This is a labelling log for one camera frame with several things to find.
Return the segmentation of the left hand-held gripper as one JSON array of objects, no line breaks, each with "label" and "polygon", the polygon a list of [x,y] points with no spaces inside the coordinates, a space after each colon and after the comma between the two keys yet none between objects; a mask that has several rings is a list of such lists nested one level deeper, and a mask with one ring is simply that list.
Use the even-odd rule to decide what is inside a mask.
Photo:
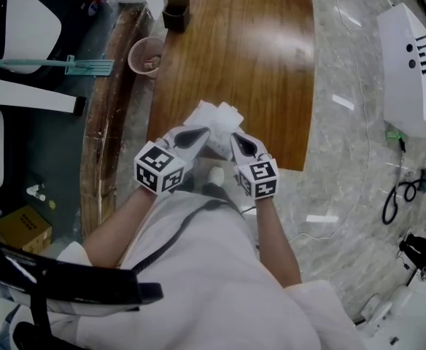
[{"label": "left hand-held gripper", "polygon": [[135,179],[156,195],[172,193],[184,182],[210,135],[208,127],[183,125],[172,128],[165,138],[147,142],[134,158]]}]

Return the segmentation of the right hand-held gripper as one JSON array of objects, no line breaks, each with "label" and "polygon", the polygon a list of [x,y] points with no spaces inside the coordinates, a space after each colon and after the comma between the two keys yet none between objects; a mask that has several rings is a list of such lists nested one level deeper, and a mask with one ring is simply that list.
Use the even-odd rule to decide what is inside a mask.
[{"label": "right hand-held gripper", "polygon": [[263,151],[254,136],[234,132],[230,136],[233,162],[239,186],[253,200],[273,197],[278,192],[279,171],[276,160]]}]

